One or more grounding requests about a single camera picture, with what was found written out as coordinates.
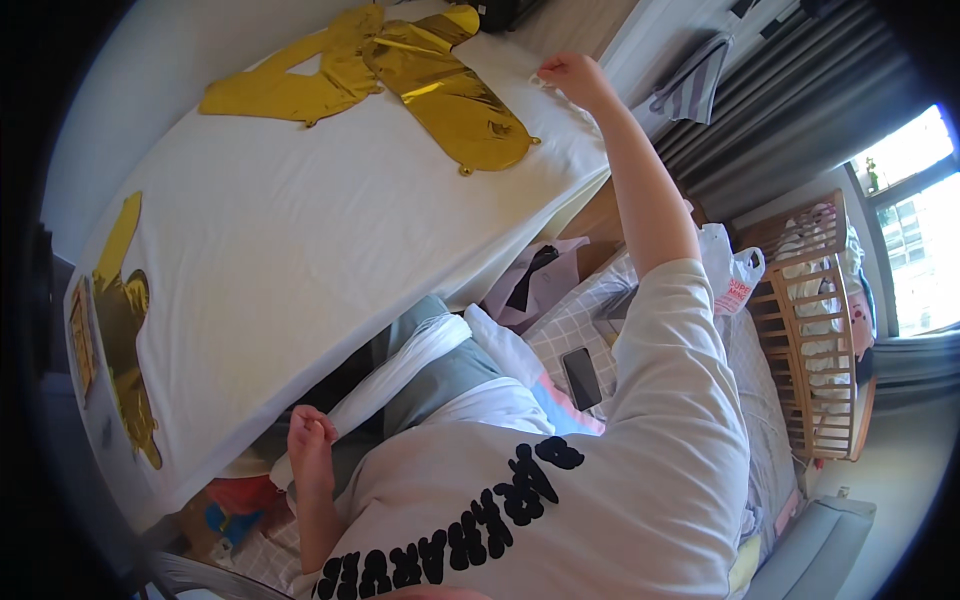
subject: curtain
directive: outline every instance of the curtain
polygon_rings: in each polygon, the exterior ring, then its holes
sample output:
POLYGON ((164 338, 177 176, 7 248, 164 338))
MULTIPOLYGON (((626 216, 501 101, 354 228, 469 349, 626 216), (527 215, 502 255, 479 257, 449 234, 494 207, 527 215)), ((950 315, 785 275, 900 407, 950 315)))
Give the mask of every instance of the curtain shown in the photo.
POLYGON ((850 0, 824 18, 796 10, 717 88, 709 126, 655 146, 713 221, 773 200, 849 160, 934 103, 876 11, 850 0))
POLYGON ((875 413, 960 400, 960 324, 942 333, 877 340, 873 353, 875 413))

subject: gold letter balloon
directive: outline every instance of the gold letter balloon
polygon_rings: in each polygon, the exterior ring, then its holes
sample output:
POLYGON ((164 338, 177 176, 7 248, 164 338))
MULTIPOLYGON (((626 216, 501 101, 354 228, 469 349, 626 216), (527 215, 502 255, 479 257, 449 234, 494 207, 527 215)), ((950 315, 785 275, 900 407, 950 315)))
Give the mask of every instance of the gold letter balloon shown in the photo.
POLYGON ((160 468, 163 460, 154 442, 157 424, 150 411, 150 400, 136 356, 136 334, 147 318, 150 289, 142 270, 131 273, 126 283, 120 272, 140 218, 142 197, 143 194, 136 192, 123 202, 120 216, 100 254, 100 262, 93 270, 93 303, 124 430, 133 451, 143 450, 150 464, 160 468))
POLYGON ((506 169, 540 143, 450 53, 479 29, 473 7, 455 6, 415 23, 382 21, 382 9, 373 4, 343 12, 326 30, 300 39, 253 71, 211 84, 200 112, 304 121, 312 127, 381 91, 379 80, 460 163, 462 175, 506 169), (286 72, 318 53, 323 54, 316 75, 286 72))

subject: smartphone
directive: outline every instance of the smartphone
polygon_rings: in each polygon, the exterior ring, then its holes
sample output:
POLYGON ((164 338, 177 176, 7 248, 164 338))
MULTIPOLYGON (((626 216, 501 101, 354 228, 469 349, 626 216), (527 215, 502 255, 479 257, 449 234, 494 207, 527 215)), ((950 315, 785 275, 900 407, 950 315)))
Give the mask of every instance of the smartphone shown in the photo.
POLYGON ((597 382, 597 373, 593 370, 593 362, 586 348, 577 348, 564 354, 564 371, 566 381, 570 384, 570 393, 573 394, 573 403, 579 410, 587 410, 603 399, 600 396, 600 384, 597 382))

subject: hand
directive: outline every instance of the hand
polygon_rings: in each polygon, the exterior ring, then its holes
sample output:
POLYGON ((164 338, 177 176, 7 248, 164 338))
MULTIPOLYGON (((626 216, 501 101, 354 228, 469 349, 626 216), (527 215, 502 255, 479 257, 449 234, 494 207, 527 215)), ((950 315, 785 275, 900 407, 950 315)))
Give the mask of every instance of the hand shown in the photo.
POLYGON ((287 452, 297 482, 298 502, 302 498, 333 494, 330 445, 337 437, 337 429, 324 413, 309 404, 294 408, 287 434, 287 452))
POLYGON ((537 77, 557 87, 570 102, 594 116, 597 110, 620 104, 600 65, 582 54, 555 54, 543 63, 537 77))

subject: crib rails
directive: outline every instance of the crib rails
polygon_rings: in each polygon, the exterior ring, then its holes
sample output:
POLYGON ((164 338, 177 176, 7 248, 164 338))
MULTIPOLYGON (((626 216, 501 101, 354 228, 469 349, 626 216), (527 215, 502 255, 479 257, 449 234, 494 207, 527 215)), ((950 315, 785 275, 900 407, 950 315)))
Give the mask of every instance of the crib rails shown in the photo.
POLYGON ((846 223, 837 189, 738 232, 742 247, 759 247, 767 261, 747 307, 777 385, 790 447, 807 459, 855 460, 862 446, 858 436, 866 434, 865 426, 857 426, 856 412, 863 407, 856 402, 849 307, 839 267, 846 223), (818 269, 812 273, 802 266, 811 261, 818 269))

